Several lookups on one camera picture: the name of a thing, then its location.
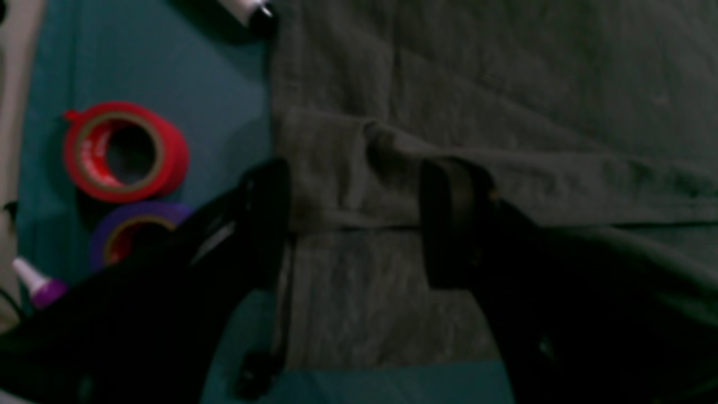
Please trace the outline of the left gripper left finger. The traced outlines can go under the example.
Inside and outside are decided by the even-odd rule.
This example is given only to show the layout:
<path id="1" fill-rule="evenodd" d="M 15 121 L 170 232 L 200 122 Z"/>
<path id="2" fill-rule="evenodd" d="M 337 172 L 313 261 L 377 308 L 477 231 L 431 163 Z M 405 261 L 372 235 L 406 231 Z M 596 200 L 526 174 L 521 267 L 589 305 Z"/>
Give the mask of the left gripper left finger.
<path id="1" fill-rule="evenodd" d="M 2 391 L 35 403 L 198 403 L 232 312 L 276 286 L 291 174 L 247 172 L 154 245 L 2 335 Z"/>

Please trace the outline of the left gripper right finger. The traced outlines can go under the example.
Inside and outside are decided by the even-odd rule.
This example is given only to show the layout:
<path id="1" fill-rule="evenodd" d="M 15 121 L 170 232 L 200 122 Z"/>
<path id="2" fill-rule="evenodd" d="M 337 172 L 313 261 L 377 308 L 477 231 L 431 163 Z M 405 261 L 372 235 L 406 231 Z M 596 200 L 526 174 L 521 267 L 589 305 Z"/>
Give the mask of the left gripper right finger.
<path id="1" fill-rule="evenodd" d="M 468 291 L 485 314 L 518 403 L 715 403 L 716 328 L 620 274 L 501 199 L 457 158 L 420 164 L 429 286 Z"/>

